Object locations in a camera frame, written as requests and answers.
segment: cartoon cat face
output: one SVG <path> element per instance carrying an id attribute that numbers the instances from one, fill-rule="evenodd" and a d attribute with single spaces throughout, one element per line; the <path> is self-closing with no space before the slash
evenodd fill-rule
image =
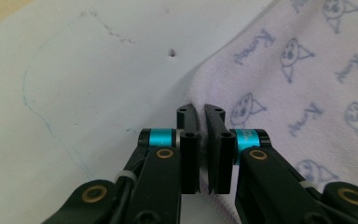
<path id="1" fill-rule="evenodd" d="M 345 120 L 348 125 L 358 131 L 358 103 L 352 103 L 348 106 L 345 113 Z"/>
<path id="2" fill-rule="evenodd" d="M 316 182 L 318 177 L 318 165 L 312 161 L 302 161 L 296 166 L 297 171 L 310 182 Z"/>
<path id="3" fill-rule="evenodd" d="M 282 66 L 291 66 L 298 59 L 299 46 L 296 39 L 291 39 L 287 42 L 281 54 Z"/>
<path id="4" fill-rule="evenodd" d="M 252 94 L 248 93 L 244 98 L 240 99 L 231 112 L 231 122 L 234 125 L 242 124 L 247 120 L 252 111 Z"/>
<path id="5" fill-rule="evenodd" d="M 326 0 L 324 3 L 324 15 L 327 19 L 337 19 L 345 11 L 345 3 L 342 0 Z"/>

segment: small hole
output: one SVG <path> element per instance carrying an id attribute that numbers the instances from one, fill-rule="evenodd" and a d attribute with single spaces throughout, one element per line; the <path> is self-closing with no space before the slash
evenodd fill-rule
<path id="1" fill-rule="evenodd" d="M 173 49 L 170 49 L 170 53 L 169 53 L 169 55 L 170 55 L 170 57 L 175 57 L 176 56 L 176 52 L 175 52 L 175 50 L 173 50 Z"/>
<path id="2" fill-rule="evenodd" d="M 159 155 L 160 156 L 168 156 L 168 155 L 170 155 L 171 154 L 171 152 L 169 151 L 169 150 L 161 150 L 160 152 L 159 152 Z"/>
<path id="3" fill-rule="evenodd" d="M 185 136 L 186 137 L 194 137 L 196 136 L 194 133 L 185 133 Z"/>
<path id="4" fill-rule="evenodd" d="M 222 133 L 222 136 L 223 136 L 223 137 L 230 137 L 230 136 L 231 136 L 231 133 Z"/>
<path id="5" fill-rule="evenodd" d="M 102 193 L 103 191 L 101 189 L 92 189 L 87 193 L 87 196 L 89 196 L 90 198 L 96 198 L 100 196 Z"/>

